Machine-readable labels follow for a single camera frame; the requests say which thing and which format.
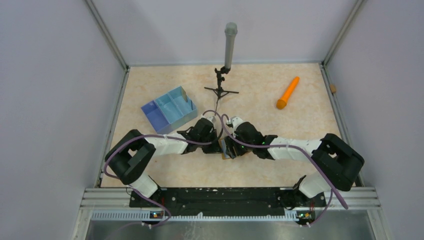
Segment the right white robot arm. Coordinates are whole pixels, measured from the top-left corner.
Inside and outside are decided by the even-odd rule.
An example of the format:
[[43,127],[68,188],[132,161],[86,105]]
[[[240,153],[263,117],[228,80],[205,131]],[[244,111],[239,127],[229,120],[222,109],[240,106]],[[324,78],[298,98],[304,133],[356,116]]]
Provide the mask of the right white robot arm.
[[315,167],[315,173],[294,186],[293,200],[297,205],[307,206],[318,194],[330,191],[343,208],[349,208],[340,192],[351,190],[365,160],[337,135],[327,133],[321,139],[298,140],[263,135],[238,116],[222,119],[221,123],[233,129],[228,136],[237,146],[260,159],[309,162]]

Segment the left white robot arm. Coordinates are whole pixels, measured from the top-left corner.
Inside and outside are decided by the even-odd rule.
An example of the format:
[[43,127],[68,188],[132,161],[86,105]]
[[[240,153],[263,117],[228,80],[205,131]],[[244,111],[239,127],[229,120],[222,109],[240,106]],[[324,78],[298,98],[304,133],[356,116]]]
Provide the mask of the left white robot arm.
[[145,172],[153,157],[184,155],[201,149],[205,154],[221,152],[221,136],[214,126],[214,116],[201,117],[194,126],[171,134],[141,134],[130,130],[106,155],[105,167],[110,168],[122,184],[141,194],[149,207],[160,202],[159,187]]

